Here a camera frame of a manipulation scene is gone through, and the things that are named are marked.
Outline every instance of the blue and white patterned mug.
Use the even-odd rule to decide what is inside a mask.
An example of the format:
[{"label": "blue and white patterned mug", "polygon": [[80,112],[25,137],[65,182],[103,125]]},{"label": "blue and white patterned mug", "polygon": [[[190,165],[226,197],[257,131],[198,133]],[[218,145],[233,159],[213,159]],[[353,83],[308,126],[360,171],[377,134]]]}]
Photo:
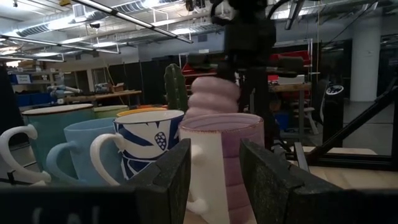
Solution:
[{"label": "blue and white patterned mug", "polygon": [[183,111],[164,110],[116,118],[116,134],[102,134],[91,143],[90,156],[95,169],[109,184],[119,185],[106,172],[100,159],[102,144],[112,139],[122,154],[123,176],[130,179],[178,143],[178,125],[183,117]]}]

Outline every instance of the wooden surface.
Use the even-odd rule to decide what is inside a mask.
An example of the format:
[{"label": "wooden surface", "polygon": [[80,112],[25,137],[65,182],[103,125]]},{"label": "wooden surface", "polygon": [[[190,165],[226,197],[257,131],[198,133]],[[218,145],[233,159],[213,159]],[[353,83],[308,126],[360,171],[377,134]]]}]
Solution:
[{"label": "wooden surface", "polygon": [[272,85],[272,86],[269,86],[269,89],[270,89],[270,91],[273,91],[275,93],[289,92],[289,91],[300,91],[300,90],[311,90],[311,83]]},{"label": "wooden surface", "polygon": [[[310,152],[314,147],[304,146],[305,152]],[[376,155],[370,149],[333,148],[329,153],[365,154]],[[310,166],[310,172],[326,181],[343,189],[385,189],[398,188],[398,172],[345,169],[334,167]],[[254,217],[247,224],[256,223]],[[200,216],[187,211],[184,224],[206,224]]]},{"label": "wooden surface", "polygon": [[68,97],[65,97],[63,100],[67,103],[73,102],[73,101],[95,101],[95,100],[101,100],[101,99],[105,99],[105,98],[128,96],[128,95],[135,95],[135,94],[141,94],[141,91],[124,90],[124,91],[120,91],[117,93],[93,95],[93,96],[68,96]]}]

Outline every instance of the yellow mug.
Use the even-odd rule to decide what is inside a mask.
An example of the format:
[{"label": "yellow mug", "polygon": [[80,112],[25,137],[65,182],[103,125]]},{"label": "yellow mug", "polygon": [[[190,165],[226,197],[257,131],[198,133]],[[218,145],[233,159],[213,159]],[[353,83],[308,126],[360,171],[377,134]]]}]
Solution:
[{"label": "yellow mug", "polygon": [[135,109],[135,110],[129,110],[129,111],[123,111],[118,113],[116,116],[121,117],[133,113],[140,113],[140,112],[147,112],[147,111],[159,111],[159,110],[166,110],[165,108],[143,108],[143,109]]}]

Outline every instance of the green cactus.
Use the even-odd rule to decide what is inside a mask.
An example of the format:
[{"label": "green cactus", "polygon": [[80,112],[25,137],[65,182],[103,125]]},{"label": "green cactus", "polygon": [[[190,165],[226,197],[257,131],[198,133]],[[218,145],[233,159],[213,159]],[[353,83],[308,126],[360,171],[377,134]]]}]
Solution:
[{"label": "green cactus", "polygon": [[185,78],[181,68],[176,64],[166,67],[164,74],[165,89],[169,110],[188,110],[188,94],[185,86]]}]

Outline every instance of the light blue mug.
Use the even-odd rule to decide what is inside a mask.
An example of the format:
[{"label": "light blue mug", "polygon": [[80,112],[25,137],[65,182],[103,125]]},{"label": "light blue mug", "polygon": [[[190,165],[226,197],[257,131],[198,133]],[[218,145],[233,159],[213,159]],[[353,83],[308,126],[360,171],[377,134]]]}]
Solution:
[{"label": "light blue mug", "polygon": [[[0,137],[0,155],[16,172],[32,179],[34,182],[44,181],[52,184],[65,184],[49,174],[45,164],[47,154],[55,145],[65,142],[63,129],[70,124],[94,119],[93,105],[64,105],[28,110],[22,113],[27,126],[8,129]],[[30,145],[41,172],[34,172],[22,167],[11,155],[8,142],[17,133],[25,133],[30,137]],[[60,168],[70,176],[76,176],[70,154],[61,155]]]},{"label": "light blue mug", "polygon": [[[95,170],[90,159],[90,145],[102,134],[114,134],[114,118],[94,119],[67,126],[63,132],[67,142],[54,146],[47,156],[49,171],[60,180],[73,185],[109,185]],[[122,156],[116,145],[108,141],[103,144],[100,159],[105,169],[119,182],[123,181]],[[64,173],[58,165],[60,155],[70,152],[77,177]]]},{"label": "light blue mug", "polygon": [[112,139],[122,154],[124,179],[129,180],[178,143],[178,125],[184,117],[179,110],[148,111],[114,120],[116,134],[102,134],[91,144],[91,161],[98,173],[111,185],[119,185],[104,168],[100,149]]}]

